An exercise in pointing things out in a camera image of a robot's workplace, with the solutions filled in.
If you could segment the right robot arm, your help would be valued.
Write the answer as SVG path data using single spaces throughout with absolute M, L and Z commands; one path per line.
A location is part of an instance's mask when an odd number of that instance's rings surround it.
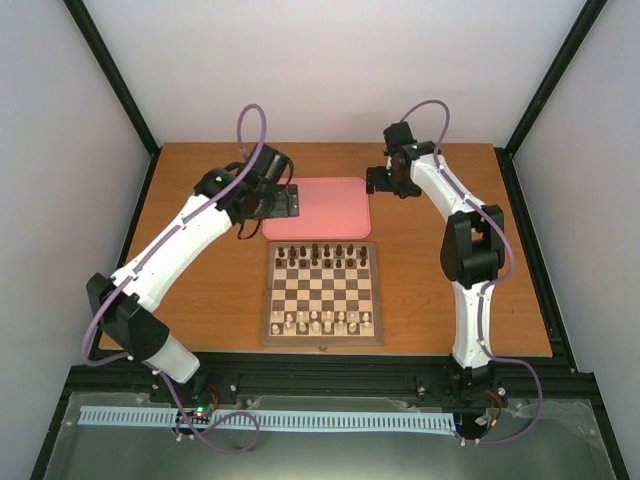
M 469 404 L 490 379 L 491 302 L 505 264 L 504 213 L 471 193 L 430 141 L 420 142 L 400 121 L 383 131 L 384 166 L 366 171 L 366 191 L 400 198 L 426 194 L 445 221 L 440 266 L 454 290 L 456 331 L 445 391 Z

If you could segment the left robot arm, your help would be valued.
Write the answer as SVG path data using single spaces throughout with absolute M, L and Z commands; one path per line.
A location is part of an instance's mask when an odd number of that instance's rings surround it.
M 81 347 L 89 353 L 96 333 L 120 347 L 120 357 L 148 365 L 173 380 L 186 402 L 201 400 L 208 378 L 199 359 L 155 317 L 164 296 L 186 268 L 216 239 L 248 220 L 262 222 L 276 195 L 291 181 L 293 161 L 257 144 L 243 162 L 203 175 L 174 219 L 133 260 L 86 285 L 93 318 Z

